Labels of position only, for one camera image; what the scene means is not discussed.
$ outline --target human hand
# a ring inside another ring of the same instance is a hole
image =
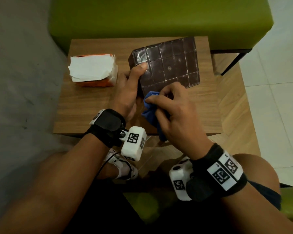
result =
[[[174,95],[173,100],[167,97]],[[204,157],[213,142],[203,130],[196,108],[189,99],[187,90],[179,82],[164,87],[159,95],[152,95],[146,99],[147,103],[156,104],[155,115],[167,139],[193,160]],[[168,119],[164,113],[171,115]]]
[[[109,104],[109,108],[121,114],[126,122],[133,118],[137,110],[138,80],[145,73],[147,67],[147,63],[144,62],[131,69],[128,79],[124,73],[117,77],[114,98]]]

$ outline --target dark shorts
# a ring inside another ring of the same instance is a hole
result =
[[[281,195],[256,182],[250,181],[250,184],[280,210]],[[131,230],[139,233],[161,229],[166,232],[184,232],[186,230],[193,232],[197,229],[201,233],[223,230],[235,233],[220,200],[204,202],[178,200],[166,209],[153,224],[145,225],[110,179],[93,181],[63,233],[95,233],[103,230],[111,232],[122,229],[125,232]]]

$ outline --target wooden table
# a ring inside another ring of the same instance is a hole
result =
[[[74,39],[70,44],[68,66],[71,56],[112,53],[116,56],[118,73],[126,72],[130,70],[128,57],[132,50],[177,38]],[[222,133],[222,122],[216,95],[216,80],[208,38],[205,36],[195,37],[195,44],[201,83],[187,90],[191,100],[196,104],[197,112],[207,135]],[[53,132],[70,136],[83,134],[89,128],[89,122],[97,112],[107,107],[113,95],[113,90],[114,87],[79,87],[72,82],[67,68],[63,78]],[[156,135],[156,128],[141,116],[143,110],[143,102],[139,98],[136,115],[127,124],[127,128],[134,125],[141,126],[148,135]]]

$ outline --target white tissue paper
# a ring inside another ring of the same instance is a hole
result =
[[[73,82],[102,80],[109,77],[115,85],[117,79],[116,57],[111,54],[70,57],[70,76]]]

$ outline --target black cable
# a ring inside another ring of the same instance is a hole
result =
[[[96,179],[99,175],[99,173],[101,172],[101,170],[103,169],[103,167],[105,166],[105,164],[107,164],[107,162],[112,158],[114,157],[116,154],[119,154],[120,152],[118,153],[114,153],[111,157],[108,158],[108,160],[105,161],[105,163],[103,163],[103,165],[101,166],[101,168],[99,169],[98,173],[96,174],[96,176],[94,177],[94,179]]]

